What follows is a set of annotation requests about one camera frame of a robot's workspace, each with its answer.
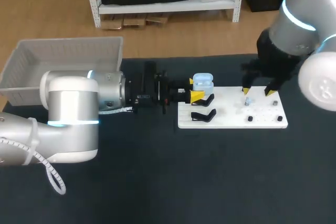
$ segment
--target white shelf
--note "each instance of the white shelf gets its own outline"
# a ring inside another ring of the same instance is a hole
[[[99,14],[124,14],[124,13],[165,13],[187,12],[192,10],[221,10],[235,8],[234,0],[222,0],[202,3],[200,0],[187,0],[172,3],[160,3],[149,5],[103,5],[98,7]]]
[[[202,3],[199,0],[187,0],[173,3],[160,3],[150,5],[103,5],[101,0],[89,0],[96,27],[100,27],[102,14],[127,14],[127,13],[163,13],[163,12],[188,12],[194,10],[222,10],[233,9],[233,22],[239,21],[242,0],[223,0]]]

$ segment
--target white spiral cable wrap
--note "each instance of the white spiral cable wrap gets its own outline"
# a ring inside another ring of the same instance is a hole
[[[16,142],[16,141],[8,140],[4,137],[0,138],[0,144],[11,145],[11,146],[23,149],[24,151],[26,151],[28,153],[31,151],[29,146],[27,146],[25,144],[22,144],[22,143],[19,143],[19,142]],[[33,156],[36,157],[46,167],[46,172],[47,172],[49,182],[53,186],[54,190],[57,193],[59,193],[61,195],[64,195],[66,193],[66,187],[65,187],[65,184],[64,184],[61,176],[57,173],[57,171],[53,168],[53,166],[49,163],[49,161],[47,161],[37,151],[34,151]]]
[[[109,111],[99,111],[100,115],[112,115],[112,114],[117,114],[117,113],[122,113],[122,112],[132,112],[132,107],[126,107],[126,108],[121,108],[118,110],[109,110]]]

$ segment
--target black table mat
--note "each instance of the black table mat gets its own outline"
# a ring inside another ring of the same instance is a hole
[[[240,86],[240,64],[251,56],[155,61],[172,78],[210,72],[216,86]],[[122,71],[141,71],[144,62],[124,59]],[[43,165],[0,168],[0,222],[335,223],[336,113],[310,104],[297,78],[280,97],[284,130],[182,130],[176,105],[167,115],[155,108],[101,116],[98,156],[55,165],[65,196]],[[47,121],[40,106],[4,111]]]

